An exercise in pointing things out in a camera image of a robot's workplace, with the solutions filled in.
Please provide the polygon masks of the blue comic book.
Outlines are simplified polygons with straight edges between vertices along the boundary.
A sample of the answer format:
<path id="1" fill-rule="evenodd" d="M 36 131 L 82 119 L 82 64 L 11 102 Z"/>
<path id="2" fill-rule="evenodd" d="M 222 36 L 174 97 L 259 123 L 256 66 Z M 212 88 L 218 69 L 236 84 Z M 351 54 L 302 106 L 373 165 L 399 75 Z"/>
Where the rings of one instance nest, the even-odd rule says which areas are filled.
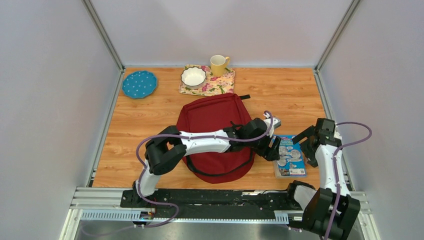
<path id="1" fill-rule="evenodd" d="M 305 177 L 307 175 L 304 156 L 299 143 L 293 143 L 294 135 L 278 135 L 279 159 L 273 162 L 274 176 L 277 179 Z"/>

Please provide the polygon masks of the red backpack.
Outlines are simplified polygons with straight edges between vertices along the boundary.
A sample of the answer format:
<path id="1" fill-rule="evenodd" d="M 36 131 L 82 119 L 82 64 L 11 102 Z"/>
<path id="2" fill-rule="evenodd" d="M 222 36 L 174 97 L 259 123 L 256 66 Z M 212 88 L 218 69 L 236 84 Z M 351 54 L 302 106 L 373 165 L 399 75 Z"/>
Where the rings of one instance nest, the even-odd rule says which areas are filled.
<path id="1" fill-rule="evenodd" d="M 225 93 L 197 99 L 184 105 L 176 127 L 179 131 L 207 133 L 251 121 L 242 99 Z M 236 152 L 190 154 L 182 160 L 199 179 L 210 184 L 228 183 L 242 178 L 252 167 L 255 153 L 248 147 Z"/>

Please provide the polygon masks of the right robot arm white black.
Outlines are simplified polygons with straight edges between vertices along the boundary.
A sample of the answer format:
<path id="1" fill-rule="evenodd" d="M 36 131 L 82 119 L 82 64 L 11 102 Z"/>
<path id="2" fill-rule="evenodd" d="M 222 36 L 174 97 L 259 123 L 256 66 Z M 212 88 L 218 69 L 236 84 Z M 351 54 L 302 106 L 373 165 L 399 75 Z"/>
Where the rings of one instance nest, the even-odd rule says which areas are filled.
<path id="1" fill-rule="evenodd" d="M 293 210 L 303 210 L 302 220 L 291 226 L 301 228 L 331 240 L 346 240 L 361 209 L 360 201 L 353 198 L 344 179 L 341 138 L 336 135 L 336 123 L 328 118 L 318 118 L 312 125 L 296 135 L 293 143 L 307 162 L 319 168 L 320 187 L 293 181 L 285 195 L 286 205 Z"/>

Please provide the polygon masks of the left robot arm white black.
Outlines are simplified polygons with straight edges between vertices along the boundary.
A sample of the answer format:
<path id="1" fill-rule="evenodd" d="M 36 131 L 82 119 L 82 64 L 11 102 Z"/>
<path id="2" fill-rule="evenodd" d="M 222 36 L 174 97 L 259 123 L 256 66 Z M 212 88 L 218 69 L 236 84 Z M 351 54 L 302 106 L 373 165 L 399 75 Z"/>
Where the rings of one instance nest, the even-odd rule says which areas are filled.
<path id="1" fill-rule="evenodd" d="M 175 125 L 165 128 L 160 134 L 142 141 L 145 145 L 143 170 L 134 183 L 133 200 L 138 206 L 148 207 L 162 175 L 172 171 L 184 158 L 197 155 L 205 158 L 207 153 L 228 154 L 225 161 L 252 160 L 259 155 L 267 161 L 279 159 L 280 137 L 274 130 L 281 120 L 266 116 L 255 118 L 245 125 L 233 125 L 212 132 L 192 133 L 180 131 Z"/>

